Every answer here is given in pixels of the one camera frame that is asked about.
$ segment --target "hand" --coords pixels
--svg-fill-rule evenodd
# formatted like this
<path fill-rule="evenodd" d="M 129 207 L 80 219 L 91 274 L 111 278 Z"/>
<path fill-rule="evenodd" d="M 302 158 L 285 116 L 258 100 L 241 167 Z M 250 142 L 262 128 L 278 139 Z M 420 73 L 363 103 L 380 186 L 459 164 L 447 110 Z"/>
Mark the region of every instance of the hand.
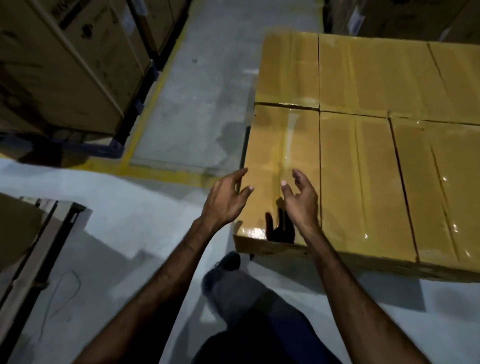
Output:
<path fill-rule="evenodd" d="M 305 237 L 311 232 L 320 231 L 318 223 L 318 195 L 312 184 L 299 170 L 293 169 L 292 176 L 299 188 L 299 194 L 293 194 L 292 189 L 282 181 L 282 192 L 285 199 L 288 217 Z"/>
<path fill-rule="evenodd" d="M 248 168 L 236 170 L 215 182 L 200 216 L 205 223 L 211 224 L 216 230 L 220 230 L 240 215 L 247 203 L 248 196 L 253 191 L 253 186 L 245 187 L 238 194 L 235 191 L 235 185 L 240 183 L 241 178 L 247 171 Z"/>

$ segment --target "white paper label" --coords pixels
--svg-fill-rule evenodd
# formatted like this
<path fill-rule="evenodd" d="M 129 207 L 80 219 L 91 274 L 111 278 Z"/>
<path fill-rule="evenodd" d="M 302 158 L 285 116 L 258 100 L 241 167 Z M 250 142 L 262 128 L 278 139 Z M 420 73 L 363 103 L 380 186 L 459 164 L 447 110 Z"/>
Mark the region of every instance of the white paper label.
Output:
<path fill-rule="evenodd" d="M 132 13 L 128 8 L 128 5 L 125 5 L 125 9 L 120 17 L 120 23 L 125 32 L 130 36 L 132 35 L 133 31 L 135 30 L 135 20 L 133 20 Z"/>
<path fill-rule="evenodd" d="M 448 35 L 448 33 L 450 32 L 450 29 L 451 28 L 446 28 L 441 34 L 440 36 L 438 37 L 438 41 L 439 42 L 443 42 L 445 37 Z"/>
<path fill-rule="evenodd" d="M 147 11 L 147 6 L 144 3 L 144 0 L 132 0 L 132 4 L 137 15 L 147 16 L 148 11 Z"/>
<path fill-rule="evenodd" d="M 356 36 L 358 34 L 363 19 L 365 19 L 365 16 L 360 14 L 359 6 L 355 5 L 355 9 L 348 20 L 348 32 L 351 36 Z"/>

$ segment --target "white floor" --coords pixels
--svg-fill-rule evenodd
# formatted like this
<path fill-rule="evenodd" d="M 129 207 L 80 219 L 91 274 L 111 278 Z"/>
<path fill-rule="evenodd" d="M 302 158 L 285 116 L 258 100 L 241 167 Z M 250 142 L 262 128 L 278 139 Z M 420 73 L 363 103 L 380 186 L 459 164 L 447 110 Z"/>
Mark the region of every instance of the white floor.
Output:
<path fill-rule="evenodd" d="M 192 28 L 132 161 L 218 173 L 236 169 L 263 34 L 276 25 L 318 31 L 319 21 L 316 0 L 195 0 Z M 200 214 L 207 193 L 5 159 L 0 159 L 0 192 L 89 208 L 66 242 L 11 364 L 70 363 L 167 258 Z M 207 307 L 200 280 L 230 250 L 231 231 L 225 227 L 195 272 L 162 363 L 188 363 L 209 336 L 225 328 Z M 243 258 L 243 269 L 301 310 L 320 339 L 349 363 L 313 264 Z M 434 363 L 480 362 L 480 284 L 357 276 Z"/>

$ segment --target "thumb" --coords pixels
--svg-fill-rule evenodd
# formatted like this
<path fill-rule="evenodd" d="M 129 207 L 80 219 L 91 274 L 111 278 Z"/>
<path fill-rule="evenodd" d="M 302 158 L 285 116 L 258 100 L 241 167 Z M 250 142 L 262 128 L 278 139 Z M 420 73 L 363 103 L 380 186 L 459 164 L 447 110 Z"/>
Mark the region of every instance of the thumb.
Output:
<path fill-rule="evenodd" d="M 252 192 L 253 192 L 253 186 L 247 186 L 240 191 L 239 200 L 241 201 L 243 206 L 245 206 L 245 204 L 247 203 L 248 197 L 252 194 Z"/>
<path fill-rule="evenodd" d="M 290 188 L 290 186 L 288 185 L 288 183 L 285 182 L 285 181 L 282 181 L 281 186 L 282 186 L 282 192 L 283 192 L 283 197 L 284 197 L 285 201 L 288 198 L 292 198 L 293 197 L 293 192 L 292 192 L 292 189 Z"/>

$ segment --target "black shoe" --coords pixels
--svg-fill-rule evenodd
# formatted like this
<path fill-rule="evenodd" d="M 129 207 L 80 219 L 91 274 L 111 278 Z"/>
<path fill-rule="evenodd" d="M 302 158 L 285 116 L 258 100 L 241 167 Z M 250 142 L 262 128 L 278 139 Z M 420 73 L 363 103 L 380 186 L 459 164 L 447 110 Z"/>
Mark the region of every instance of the black shoe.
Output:
<path fill-rule="evenodd" d="M 215 266 L 223 268 L 224 270 L 237 270 L 240 268 L 240 254 L 230 252 L 215 264 Z"/>

